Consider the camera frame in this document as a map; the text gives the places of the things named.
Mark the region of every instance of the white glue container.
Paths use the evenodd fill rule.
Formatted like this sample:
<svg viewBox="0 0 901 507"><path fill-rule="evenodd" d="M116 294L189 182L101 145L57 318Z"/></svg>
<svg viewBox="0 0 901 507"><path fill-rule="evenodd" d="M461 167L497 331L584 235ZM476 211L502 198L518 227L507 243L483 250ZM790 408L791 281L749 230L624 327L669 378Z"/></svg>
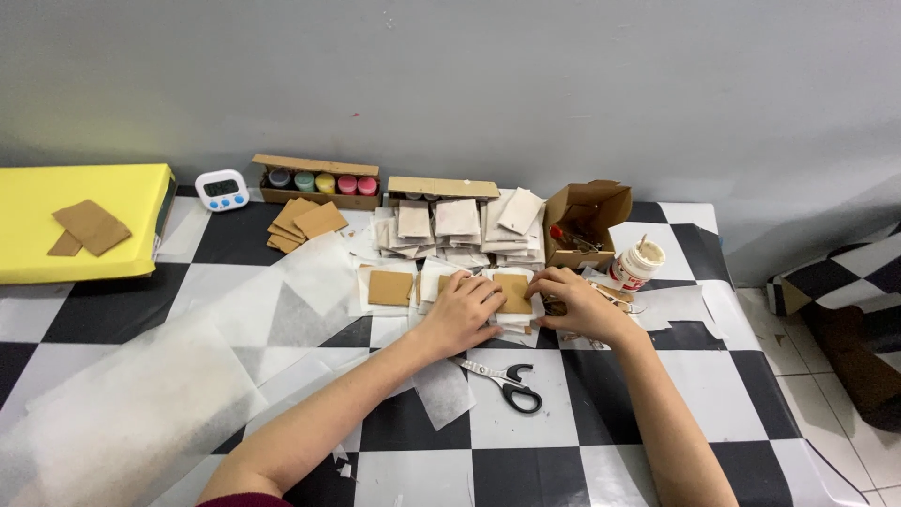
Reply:
<svg viewBox="0 0 901 507"><path fill-rule="evenodd" d="M640 241L620 253L614 263L607 268L607 274L610 278L623 283L623 292L635 292L654 278L666 260L666 254L656 243Z"/></svg>

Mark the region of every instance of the table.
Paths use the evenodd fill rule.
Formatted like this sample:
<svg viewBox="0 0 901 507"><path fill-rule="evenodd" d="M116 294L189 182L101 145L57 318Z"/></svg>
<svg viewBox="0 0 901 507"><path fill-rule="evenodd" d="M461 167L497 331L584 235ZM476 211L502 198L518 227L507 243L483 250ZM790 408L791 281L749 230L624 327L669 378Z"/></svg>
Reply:
<svg viewBox="0 0 901 507"><path fill-rule="evenodd" d="M174 224L196 200L193 188L179 188L178 195ZM149 278L0 288L0 431L24 415L28 400L279 260L282 253L265 244L266 228L281 208L251 202L212 215L188 252L161 255ZM740 504L864 502L801 437L734 296L713 207L636 202L628 220L611 230L619 249L645 233L667 261L643 290L702 285L705 296L715 295L708 306L729 339L717 340L690 321L651 336ZM307 357L337 367L389 343L396 324L362 318ZM355 479L340 477L339 465L327 457L286 499L357 507L396 505L398 495L405 505L657 504L611 351L593 350L584 340L563 342L542 329L534 349L489 340L467 357L494 367L534 364L526 381L544 398L542 410L528 417L514 412L490 380L472 375L478 404L435 431L415 390L401 392L345 440ZM153 505L192 504L243 434L229 438Z"/></svg>

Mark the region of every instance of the yellow box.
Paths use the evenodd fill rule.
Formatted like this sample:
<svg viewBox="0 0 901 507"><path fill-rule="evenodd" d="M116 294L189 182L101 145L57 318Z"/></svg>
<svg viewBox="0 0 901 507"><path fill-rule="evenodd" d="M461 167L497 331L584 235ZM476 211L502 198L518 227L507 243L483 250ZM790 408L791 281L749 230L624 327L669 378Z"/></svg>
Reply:
<svg viewBox="0 0 901 507"><path fill-rule="evenodd" d="M80 281L153 272L176 182L167 164L0 169L0 284ZM132 237L99 257L47 255L63 232L54 211L91 199Z"/></svg>

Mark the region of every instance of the checkered fabric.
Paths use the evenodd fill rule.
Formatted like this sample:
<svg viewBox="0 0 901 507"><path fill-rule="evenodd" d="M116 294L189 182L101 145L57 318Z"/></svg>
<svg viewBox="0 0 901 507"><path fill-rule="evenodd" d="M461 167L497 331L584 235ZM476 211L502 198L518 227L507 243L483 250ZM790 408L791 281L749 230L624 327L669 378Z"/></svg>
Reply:
<svg viewBox="0 0 901 507"><path fill-rule="evenodd" d="M770 311L863 310L870 352L901 372L901 222L767 281Z"/></svg>
<svg viewBox="0 0 901 507"><path fill-rule="evenodd" d="M194 199L190 190L179 190L173 224ZM251 202L213 214L189 251L161 256L149 278L0 288L0 431L25 415L28 400L280 259L265 244L267 226L281 208ZM645 233L666 251L667 261L644 290L701 284L724 295L708 305L728 340L714 339L704 324L690 321L672 322L651 336L740 504L829 505L837 504L829 498L843 495L862 500L801 438L734 297L713 207L637 202L628 221L611 231L620 249ZM403 330L403 319L362 318L307 357L336 367L391 343ZM471 375L478 404L435 431L415 390L401 392L345 440L355 480L340 477L329 456L286 499L347 507L393 505L398 495L404 505L657 504L623 372L611 351L559 341L542 329L534 349L489 340L466 357L495 368L534 364L526 381L542 395L542 409L531 416L515 412L491 380ZM270 401L298 387L263 384ZM223 455L253 426L222 443L153 505L191 505Z"/></svg>

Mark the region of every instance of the paint jar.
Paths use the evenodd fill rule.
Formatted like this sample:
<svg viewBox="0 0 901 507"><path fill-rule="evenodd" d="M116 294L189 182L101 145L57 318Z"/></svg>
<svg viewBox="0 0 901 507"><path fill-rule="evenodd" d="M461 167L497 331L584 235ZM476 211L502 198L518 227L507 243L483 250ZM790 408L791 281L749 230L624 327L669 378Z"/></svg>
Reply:
<svg viewBox="0 0 901 507"><path fill-rule="evenodd" d="M357 190L364 196L374 196L378 191L378 182L375 178L364 176L357 181Z"/></svg>
<svg viewBox="0 0 901 507"><path fill-rule="evenodd" d="M654 278L666 260L667 256L662 248L652 241L645 240L620 253L614 263L607 268L607 274L610 278L623 283L623 292L635 292Z"/></svg>
<svg viewBox="0 0 901 507"><path fill-rule="evenodd" d="M312 172L298 172L294 175L294 184L301 192L316 192L315 177Z"/></svg>
<svg viewBox="0 0 901 507"><path fill-rule="evenodd" d="M276 169L269 172L269 183L276 189L287 187L287 183L291 180L291 175L284 169Z"/></svg>
<svg viewBox="0 0 901 507"><path fill-rule="evenodd" d="M316 189L323 194L335 193L335 177L326 173L316 176Z"/></svg>
<svg viewBox="0 0 901 507"><path fill-rule="evenodd" d="M338 190L345 196L357 195L357 179L350 174L338 178Z"/></svg>

